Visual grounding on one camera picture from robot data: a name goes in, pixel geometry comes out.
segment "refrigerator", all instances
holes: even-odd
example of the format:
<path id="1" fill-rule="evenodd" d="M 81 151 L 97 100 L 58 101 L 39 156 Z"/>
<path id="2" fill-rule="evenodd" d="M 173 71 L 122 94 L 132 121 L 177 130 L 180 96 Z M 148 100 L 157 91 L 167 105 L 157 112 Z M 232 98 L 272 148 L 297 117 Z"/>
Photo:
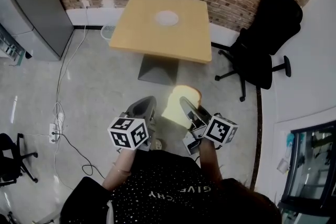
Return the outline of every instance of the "refrigerator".
<path id="1" fill-rule="evenodd" d="M 0 24 L 36 60 L 60 60 L 73 25 L 60 0 L 0 0 Z"/>

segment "white wall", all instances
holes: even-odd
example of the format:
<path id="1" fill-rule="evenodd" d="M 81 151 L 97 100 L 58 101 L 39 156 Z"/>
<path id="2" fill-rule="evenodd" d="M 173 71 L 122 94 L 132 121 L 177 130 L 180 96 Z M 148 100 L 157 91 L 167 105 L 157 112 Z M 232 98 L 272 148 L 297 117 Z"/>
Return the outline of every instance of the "white wall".
<path id="1" fill-rule="evenodd" d="M 288 132 L 336 119 L 336 0 L 310 0 L 303 7 L 301 31 L 272 58 L 273 65 L 282 63 L 284 55 L 292 77 L 275 72 L 271 89 L 261 92 L 263 140 L 256 190 L 271 200 L 284 190 L 287 176 L 276 167 Z M 282 183 L 275 184 L 279 178 Z"/>
<path id="2" fill-rule="evenodd" d="M 76 8 L 66 10 L 73 25 L 105 25 L 118 23 L 123 8 Z M 231 29 L 209 23 L 212 42 L 231 46 L 239 33 Z"/>

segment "white cable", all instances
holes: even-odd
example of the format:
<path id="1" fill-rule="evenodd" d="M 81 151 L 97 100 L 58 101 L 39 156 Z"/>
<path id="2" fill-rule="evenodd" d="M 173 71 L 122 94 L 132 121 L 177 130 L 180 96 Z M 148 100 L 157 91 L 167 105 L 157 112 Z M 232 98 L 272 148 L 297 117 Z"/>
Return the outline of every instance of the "white cable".
<path id="1" fill-rule="evenodd" d="M 58 126 L 60 126 L 60 125 L 62 126 L 62 128 L 61 128 L 62 130 L 59 130 L 60 133 L 63 133 L 63 129 L 64 129 L 64 121 L 65 121 L 65 113 L 64 113 L 64 109 L 63 109 L 63 107 L 62 107 L 62 105 L 61 105 L 61 103 L 60 103 L 60 100 L 58 99 L 58 94 L 59 94 L 59 90 L 60 90 L 60 87 L 61 87 L 62 79 L 63 79 L 65 73 L 66 73 L 67 70 L 68 70 L 68 66 L 69 66 L 70 62 L 71 62 L 71 60 L 73 59 L 73 57 L 75 56 L 75 54 L 76 54 L 77 50 L 79 49 L 79 47 L 82 45 L 82 43 L 84 42 L 84 40 L 85 40 L 85 38 L 86 38 L 86 34 L 87 34 L 87 33 L 86 33 L 86 26 L 89 24 L 88 8 L 86 8 L 86 10 L 85 10 L 85 15 L 86 15 L 87 24 L 84 26 L 83 39 L 82 39 L 82 41 L 79 43 L 79 45 L 78 45 L 78 47 L 76 48 L 75 52 L 74 52 L 74 53 L 72 54 L 72 56 L 70 57 L 69 61 L 67 62 L 66 67 L 65 67 L 65 70 L 64 70 L 64 73 L 63 73 L 63 75 L 61 76 L 61 78 L 60 78 L 60 80 L 59 80 L 59 83 L 58 83 L 58 85 L 57 85 L 57 91 L 56 91 L 56 103 L 55 103 L 55 105 L 54 105 L 54 107 L 53 107 L 53 116 L 55 117 L 55 119 L 56 119 L 56 121 L 57 121 L 57 125 L 58 125 Z M 63 113 L 63 119 L 60 119 L 60 117 L 59 117 L 59 114 L 60 114 L 60 113 Z M 74 190 L 74 189 L 70 188 L 68 185 L 64 184 L 64 182 L 63 182 L 62 179 L 59 177 L 59 175 L 58 175 L 58 173 L 57 173 L 57 170 L 56 170 L 56 155 L 57 155 L 57 152 L 58 152 L 58 150 L 59 150 L 59 144 L 60 144 L 60 141 L 61 141 L 61 136 L 60 136 L 59 139 L 56 141 L 56 142 L 57 142 L 57 149 L 56 149 L 56 151 L 55 151 L 55 155 L 54 155 L 54 170 L 55 170 L 55 173 L 56 173 L 56 175 L 57 175 L 59 181 L 60 181 L 64 186 L 68 187 L 68 188 L 71 189 L 71 190 Z"/>

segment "square table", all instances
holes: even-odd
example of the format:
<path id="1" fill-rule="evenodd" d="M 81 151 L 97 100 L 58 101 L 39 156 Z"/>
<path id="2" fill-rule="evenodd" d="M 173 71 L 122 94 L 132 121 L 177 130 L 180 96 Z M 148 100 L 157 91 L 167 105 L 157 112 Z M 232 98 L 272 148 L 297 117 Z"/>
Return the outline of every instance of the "square table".
<path id="1" fill-rule="evenodd" d="M 138 79 L 174 85 L 178 60 L 212 59 L 207 6 L 199 0 L 129 0 L 110 47 L 145 54 Z"/>

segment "office chair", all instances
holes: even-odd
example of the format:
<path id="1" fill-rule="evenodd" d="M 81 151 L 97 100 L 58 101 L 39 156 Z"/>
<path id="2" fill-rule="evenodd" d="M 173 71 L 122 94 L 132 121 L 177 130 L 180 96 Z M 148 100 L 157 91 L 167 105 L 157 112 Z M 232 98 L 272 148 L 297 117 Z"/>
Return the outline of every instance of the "office chair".
<path id="1" fill-rule="evenodd" d="M 29 178 L 35 183 L 38 182 L 37 178 L 33 178 L 27 167 L 23 163 L 23 159 L 34 156 L 38 157 L 37 152 L 29 153 L 21 156 L 20 154 L 20 138 L 23 134 L 17 134 L 16 145 L 7 134 L 0 134 L 0 187 L 15 184 L 16 179 L 22 176 L 21 172 L 27 173 Z M 13 158 L 4 156 L 3 151 L 10 150 Z"/>
<path id="2" fill-rule="evenodd" d="M 272 72 L 285 69 L 286 75 L 291 77 L 288 57 L 283 57 L 283 64 L 272 67 L 270 55 L 274 55 L 290 37 L 300 31 L 302 16 L 302 9 L 295 0 L 261 0 L 253 23 L 248 29 L 240 31 L 231 47 L 212 42 L 214 47 L 222 48 L 218 53 L 233 64 L 233 71 L 215 76 L 215 80 L 239 74 L 243 93 L 240 101 L 244 102 L 245 81 L 268 90 L 272 85 Z"/>

